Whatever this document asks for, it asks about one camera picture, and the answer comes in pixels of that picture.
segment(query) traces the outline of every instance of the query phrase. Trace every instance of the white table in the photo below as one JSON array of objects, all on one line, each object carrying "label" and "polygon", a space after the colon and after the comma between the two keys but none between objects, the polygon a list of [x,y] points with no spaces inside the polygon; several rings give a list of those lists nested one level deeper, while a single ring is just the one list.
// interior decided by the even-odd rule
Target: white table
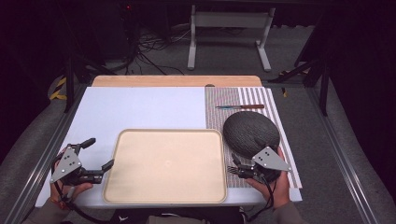
[{"label": "white table", "polygon": [[[84,93],[78,111],[70,126],[63,147],[81,143],[91,137],[96,143],[79,153],[86,169],[100,169],[111,160],[118,134],[124,129],[205,129],[205,88],[110,88],[92,87]],[[95,185],[81,194],[76,203],[95,208],[153,207],[163,204],[108,204],[103,199],[103,184]],[[36,206],[42,206],[50,195],[50,186],[44,185]],[[298,202],[299,189],[290,189],[290,198]],[[252,188],[227,188],[227,198],[220,204],[244,205],[264,203],[261,194]],[[197,204],[168,204],[195,206]]]}]

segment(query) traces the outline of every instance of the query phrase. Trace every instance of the black cable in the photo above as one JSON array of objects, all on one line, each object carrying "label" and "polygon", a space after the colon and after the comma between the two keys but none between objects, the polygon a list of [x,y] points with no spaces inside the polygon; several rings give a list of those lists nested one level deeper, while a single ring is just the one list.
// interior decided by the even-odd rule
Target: black cable
[{"label": "black cable", "polygon": [[270,193],[270,197],[267,200],[267,203],[265,204],[264,208],[262,208],[257,213],[253,214],[251,217],[249,217],[248,214],[246,214],[245,212],[242,213],[242,215],[246,218],[247,222],[253,221],[263,211],[268,210],[268,209],[270,209],[271,207],[274,206],[274,190],[276,189],[276,181],[275,181],[275,184],[274,184],[274,189],[271,189],[271,186],[268,184],[268,182],[267,182],[267,180],[265,178],[262,178],[262,182],[264,182],[264,185],[268,188],[268,191]]},{"label": "black cable", "polygon": [[[64,155],[63,153],[59,154],[59,155],[58,155],[57,157],[55,157],[55,159],[52,161],[52,167],[51,167],[51,174],[52,174],[52,175],[53,175],[53,173],[55,172],[55,165],[56,165],[56,162],[59,161],[59,160],[62,158],[63,155]],[[64,199],[64,193],[63,193],[63,190],[62,190],[62,189],[64,188],[64,186],[62,186],[62,189],[61,189],[61,188],[59,187],[58,181],[55,181],[55,182],[53,183],[53,185],[55,186],[56,190],[58,191],[58,194],[61,196],[61,200],[63,201],[63,199]],[[67,206],[70,210],[76,211],[80,216],[84,217],[85,219],[89,220],[90,222],[94,222],[94,223],[98,223],[98,224],[107,224],[107,223],[109,223],[109,221],[99,220],[99,219],[96,219],[96,218],[94,218],[94,217],[91,217],[91,216],[87,215],[87,214],[84,213],[81,209],[79,209],[79,207],[78,207],[75,203],[73,203],[73,202],[65,202],[65,201],[63,201],[63,202],[66,204],[66,206]]]},{"label": "black cable", "polygon": [[140,66],[140,64],[137,62],[137,59],[134,59],[134,61],[136,62],[137,66],[139,66],[140,75],[143,75],[142,66]]},{"label": "black cable", "polygon": [[255,205],[251,205],[250,206],[251,208],[249,208],[249,209],[245,209],[245,206],[244,206],[244,212],[251,212],[251,211],[253,211],[253,209],[256,207]]},{"label": "black cable", "polygon": [[146,27],[146,29],[150,30],[150,32],[141,34],[137,43],[139,47],[145,48],[144,50],[141,50],[142,52],[149,52],[152,49],[155,49],[154,46],[158,42],[162,42],[164,44],[164,40],[161,40],[157,35],[155,35],[155,33],[149,27]]},{"label": "black cable", "polygon": [[125,68],[125,74],[124,75],[128,75],[128,70],[129,70],[129,65],[126,65],[126,68]]},{"label": "black cable", "polygon": [[151,65],[153,65],[154,67],[156,67],[163,75],[166,75],[166,73],[154,62],[152,62],[148,57],[146,57],[146,55],[144,55],[143,53],[141,53],[140,51],[138,52],[138,55],[143,56]]},{"label": "black cable", "polygon": [[[151,64],[151,63],[145,62],[144,60],[142,60],[142,59],[139,58],[139,57],[136,57],[136,58],[137,58],[138,60],[140,60],[140,62],[142,62],[142,63],[146,63],[146,64],[149,64],[149,65],[153,65],[153,64]],[[158,64],[156,64],[156,66],[158,66],[158,67],[164,67],[164,68],[170,68],[170,69],[175,69],[175,70],[177,70],[181,75],[184,75],[184,73],[183,73],[180,69],[175,68],[175,67],[165,66],[165,65],[158,65]]]},{"label": "black cable", "polygon": [[142,52],[149,52],[151,50],[163,50],[171,46],[172,44],[180,41],[183,39],[185,35],[187,35],[191,30],[184,31],[179,31],[175,35],[171,36],[171,41],[169,43],[166,43],[166,41],[160,39],[158,36],[152,37],[152,38],[146,38],[145,40],[142,40],[144,38],[144,35],[141,35],[139,38],[140,42],[138,43],[139,47],[144,48],[141,50]]}]

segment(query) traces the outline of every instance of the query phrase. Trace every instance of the metal bracket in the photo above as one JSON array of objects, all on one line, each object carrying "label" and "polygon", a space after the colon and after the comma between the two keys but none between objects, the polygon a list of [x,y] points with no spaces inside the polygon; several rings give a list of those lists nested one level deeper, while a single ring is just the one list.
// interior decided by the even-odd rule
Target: metal bracket
[{"label": "metal bracket", "polygon": [[54,183],[55,181],[72,173],[80,166],[81,161],[79,160],[78,155],[75,153],[74,149],[71,147],[67,147],[64,155],[59,161],[58,167],[55,169],[49,182]]},{"label": "metal bracket", "polygon": [[281,171],[291,171],[291,167],[283,161],[270,147],[265,147],[252,158],[264,168]]}]

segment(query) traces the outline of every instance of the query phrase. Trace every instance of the metal stand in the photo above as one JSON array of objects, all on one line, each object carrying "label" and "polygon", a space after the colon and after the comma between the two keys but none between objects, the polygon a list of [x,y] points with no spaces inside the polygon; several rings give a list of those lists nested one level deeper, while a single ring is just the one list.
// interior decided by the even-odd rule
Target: metal stand
[{"label": "metal stand", "polygon": [[236,12],[205,12],[196,11],[195,6],[191,9],[191,42],[189,61],[187,68],[193,70],[195,67],[196,54],[196,27],[244,27],[263,29],[262,39],[256,41],[257,50],[262,60],[265,72],[271,71],[264,49],[271,23],[274,18],[275,9],[271,8],[268,13],[236,13]]}]

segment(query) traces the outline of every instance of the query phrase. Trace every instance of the wooden tray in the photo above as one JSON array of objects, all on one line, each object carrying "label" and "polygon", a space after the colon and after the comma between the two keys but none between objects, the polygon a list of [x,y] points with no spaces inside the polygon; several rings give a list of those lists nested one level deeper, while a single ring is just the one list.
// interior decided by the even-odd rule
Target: wooden tray
[{"label": "wooden tray", "polygon": [[106,179],[107,203],[221,203],[222,136],[216,130],[130,129],[120,133]]}]

